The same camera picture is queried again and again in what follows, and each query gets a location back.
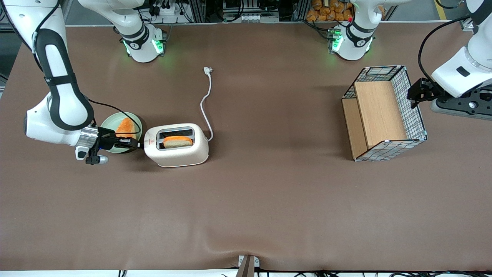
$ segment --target brown table surface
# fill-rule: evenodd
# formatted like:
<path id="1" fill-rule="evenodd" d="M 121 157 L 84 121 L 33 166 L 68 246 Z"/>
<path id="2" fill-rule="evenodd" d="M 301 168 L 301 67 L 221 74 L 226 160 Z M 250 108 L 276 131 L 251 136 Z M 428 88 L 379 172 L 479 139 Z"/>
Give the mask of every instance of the brown table surface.
<path id="1" fill-rule="evenodd" d="M 254 254 L 269 270 L 492 269 L 492 123 L 432 113 L 429 141 L 389 162 L 353 162 L 340 99 L 362 67 L 404 64 L 437 24 L 382 24 L 356 62 L 301 24 L 175 27 L 166 56 L 127 57 L 111 28 L 68 28 L 79 86 L 148 127 L 192 122 L 215 138 L 199 166 L 143 151 L 105 166 L 27 138 L 48 88 L 22 47 L 0 101 L 0 270 L 207 269 Z M 436 33 L 429 72 L 470 33 Z M 94 106 L 102 122 L 114 113 Z"/>

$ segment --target green plate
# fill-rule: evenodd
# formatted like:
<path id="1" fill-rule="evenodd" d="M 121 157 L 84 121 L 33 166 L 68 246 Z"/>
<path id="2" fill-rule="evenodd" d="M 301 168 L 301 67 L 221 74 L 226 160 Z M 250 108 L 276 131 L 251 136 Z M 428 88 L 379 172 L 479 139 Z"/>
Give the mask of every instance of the green plate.
<path id="1" fill-rule="evenodd" d="M 126 113 L 131 118 L 133 118 L 135 120 L 135 122 L 137 122 L 137 124 L 140 126 L 140 132 L 138 132 L 138 134 L 137 134 L 137 140 L 140 140 L 140 137 L 142 136 L 142 122 L 140 121 L 138 116 L 134 115 L 133 113 L 127 112 L 127 111 L 126 111 Z M 118 126 L 121 124 L 121 122 L 123 121 L 123 119 L 125 119 L 125 118 L 126 118 L 126 115 L 124 115 L 121 112 L 112 114 L 108 118 L 106 118 L 106 120 L 104 120 L 102 122 L 101 127 L 111 129 L 111 130 L 116 130 L 118 128 Z M 129 149 L 127 149 L 127 148 L 113 147 L 113 148 L 106 150 L 106 151 L 108 151 L 110 153 L 123 153 L 123 152 L 126 152 L 128 150 Z"/>

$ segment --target wooden board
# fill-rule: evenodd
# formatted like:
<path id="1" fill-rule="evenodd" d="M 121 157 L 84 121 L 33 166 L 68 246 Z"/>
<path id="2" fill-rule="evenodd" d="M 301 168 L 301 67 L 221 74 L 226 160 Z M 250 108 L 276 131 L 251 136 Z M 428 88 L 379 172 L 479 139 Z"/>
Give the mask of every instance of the wooden board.
<path id="1" fill-rule="evenodd" d="M 359 105 L 355 98 L 342 99 L 341 104 L 343 106 L 343 113 L 345 114 L 345 122 L 347 123 L 352 157 L 356 159 L 368 150 L 366 146 L 366 136 L 364 135 L 364 129 L 362 127 Z"/>
<path id="2" fill-rule="evenodd" d="M 407 139 L 390 81 L 354 84 L 368 148 L 383 140 Z"/>

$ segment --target bread slice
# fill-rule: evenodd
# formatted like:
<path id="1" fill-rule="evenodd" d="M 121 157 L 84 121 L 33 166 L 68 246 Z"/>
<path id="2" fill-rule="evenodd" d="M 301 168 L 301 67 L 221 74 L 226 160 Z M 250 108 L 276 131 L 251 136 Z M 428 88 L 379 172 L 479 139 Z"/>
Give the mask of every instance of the bread slice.
<path id="1" fill-rule="evenodd" d="M 116 133 L 134 133 L 135 131 L 135 123 L 131 121 L 128 117 L 125 117 L 123 121 L 120 123 L 118 128 L 116 129 Z M 116 135 L 120 138 L 134 138 L 137 139 L 137 134 L 132 135 Z"/>
<path id="2" fill-rule="evenodd" d="M 188 137 L 172 136 L 166 137 L 163 141 L 164 148 L 176 148 L 193 145 L 193 141 Z"/>

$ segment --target plug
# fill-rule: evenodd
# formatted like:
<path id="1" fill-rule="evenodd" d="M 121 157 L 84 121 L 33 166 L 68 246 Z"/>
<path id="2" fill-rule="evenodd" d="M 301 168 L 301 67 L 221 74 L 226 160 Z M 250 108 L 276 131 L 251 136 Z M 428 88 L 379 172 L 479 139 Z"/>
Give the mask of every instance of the plug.
<path id="1" fill-rule="evenodd" d="M 212 71 L 214 71 L 214 70 L 210 67 L 204 67 L 203 68 L 203 72 L 205 72 L 206 75 L 210 75 L 210 73 L 212 73 Z"/>

